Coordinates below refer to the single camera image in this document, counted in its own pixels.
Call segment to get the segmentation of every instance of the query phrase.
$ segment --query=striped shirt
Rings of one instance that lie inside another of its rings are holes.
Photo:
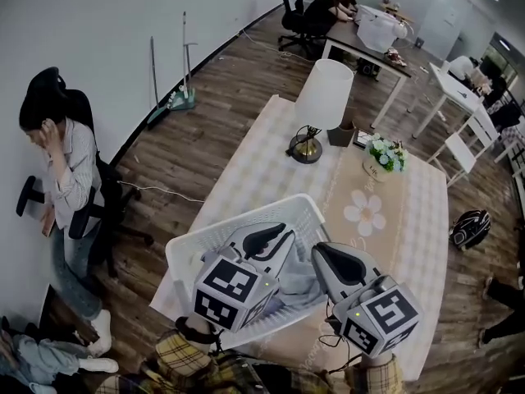
[[[73,214],[87,203],[91,187],[97,189],[95,204],[104,205],[100,192],[102,181],[96,165],[97,146],[89,127],[66,118],[66,133],[62,143],[67,168],[60,182],[53,170],[53,160],[44,149],[43,152],[43,190],[46,203],[55,207],[55,219],[59,229],[67,235]],[[85,228],[86,235],[100,219],[90,218]]]

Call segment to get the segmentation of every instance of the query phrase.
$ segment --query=woman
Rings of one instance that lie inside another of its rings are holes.
[[[317,25],[318,34],[326,34],[337,21],[349,21],[340,3],[341,0],[314,0],[304,17],[310,25]]]
[[[91,323],[99,339],[88,349],[92,356],[99,357],[111,349],[111,315],[82,284],[88,274],[89,250],[99,228],[98,219],[90,219],[79,240],[72,240],[68,233],[73,214],[87,204],[92,186],[97,189],[96,203],[103,204],[102,182],[93,132],[67,117],[74,109],[72,101],[49,88],[30,88],[20,111],[20,127],[40,147],[42,157],[46,200],[43,222],[44,228],[47,224],[52,229],[51,286],[78,316]]]
[[[357,11],[358,3],[355,0],[341,0],[340,9],[348,16],[352,17],[354,12]]]

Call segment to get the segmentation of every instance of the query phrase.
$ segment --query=white lamp shade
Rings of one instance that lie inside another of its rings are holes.
[[[354,73],[344,64],[317,60],[295,102],[301,123],[321,130],[337,128],[343,120]]]

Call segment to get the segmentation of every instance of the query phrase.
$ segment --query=plaid clothing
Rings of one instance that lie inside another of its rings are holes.
[[[156,346],[156,358],[141,366],[140,375],[113,376],[96,394],[269,394],[252,366],[253,360],[229,350],[212,357],[190,345],[177,331]],[[291,393],[329,394],[331,386],[321,376],[289,369]],[[372,369],[352,368],[346,377],[356,394],[400,394],[403,383],[396,359]]]
[[[370,394],[403,394],[404,387],[401,371],[394,358],[388,364],[376,368],[360,369],[359,365],[345,372],[346,382],[355,393]]]

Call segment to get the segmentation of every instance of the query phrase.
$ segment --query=person's hand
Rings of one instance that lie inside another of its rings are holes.
[[[44,236],[51,235],[53,224],[55,223],[55,208],[52,204],[46,204],[46,209],[43,212],[43,216],[40,219],[42,223],[42,234]]]
[[[58,133],[58,127],[53,120],[48,118],[42,123],[40,137],[42,138],[43,146],[49,153],[49,156],[53,157],[53,155],[62,153],[60,134]]]

